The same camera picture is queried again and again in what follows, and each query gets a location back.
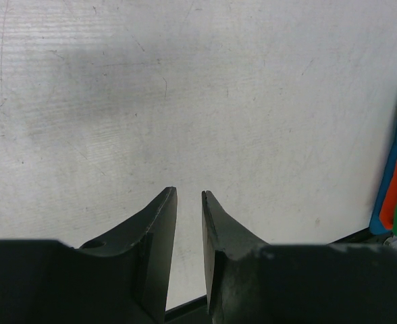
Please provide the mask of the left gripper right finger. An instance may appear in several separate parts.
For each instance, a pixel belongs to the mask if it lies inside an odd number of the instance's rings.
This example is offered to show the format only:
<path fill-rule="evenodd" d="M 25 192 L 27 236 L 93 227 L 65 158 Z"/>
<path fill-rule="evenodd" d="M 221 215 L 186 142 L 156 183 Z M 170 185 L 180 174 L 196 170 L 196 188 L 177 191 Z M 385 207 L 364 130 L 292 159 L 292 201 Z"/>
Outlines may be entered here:
<path fill-rule="evenodd" d="M 380 244 L 268 244 L 202 193 L 214 323 L 397 323 L 397 250 Z"/>

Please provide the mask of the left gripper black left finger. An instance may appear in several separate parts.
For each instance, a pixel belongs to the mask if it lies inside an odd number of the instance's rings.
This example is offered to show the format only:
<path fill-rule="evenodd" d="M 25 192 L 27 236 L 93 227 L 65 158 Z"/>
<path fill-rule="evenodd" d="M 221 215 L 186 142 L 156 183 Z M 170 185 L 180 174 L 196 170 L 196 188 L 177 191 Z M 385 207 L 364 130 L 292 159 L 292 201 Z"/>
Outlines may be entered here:
<path fill-rule="evenodd" d="M 0 240 L 0 323 L 162 323 L 176 216 L 168 187 L 79 248 Z"/>

